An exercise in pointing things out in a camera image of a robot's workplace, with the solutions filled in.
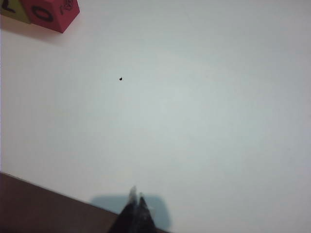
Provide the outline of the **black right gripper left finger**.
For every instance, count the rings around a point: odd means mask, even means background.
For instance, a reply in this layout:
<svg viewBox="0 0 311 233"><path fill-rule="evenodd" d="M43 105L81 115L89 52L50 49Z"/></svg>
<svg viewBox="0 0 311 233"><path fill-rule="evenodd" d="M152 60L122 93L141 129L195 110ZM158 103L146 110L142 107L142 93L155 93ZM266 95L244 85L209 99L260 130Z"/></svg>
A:
<svg viewBox="0 0 311 233"><path fill-rule="evenodd" d="M128 201L112 226L113 233L129 233L138 206L137 188L130 189Z"/></svg>

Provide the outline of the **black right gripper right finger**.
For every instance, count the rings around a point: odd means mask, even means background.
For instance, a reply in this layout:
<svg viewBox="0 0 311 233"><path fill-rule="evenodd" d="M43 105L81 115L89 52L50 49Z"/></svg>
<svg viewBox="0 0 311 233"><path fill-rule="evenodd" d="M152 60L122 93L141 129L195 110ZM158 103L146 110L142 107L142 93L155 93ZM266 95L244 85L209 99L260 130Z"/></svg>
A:
<svg viewBox="0 0 311 233"><path fill-rule="evenodd" d="M142 193L139 194L138 203L134 210L134 232L156 233L155 223Z"/></svg>

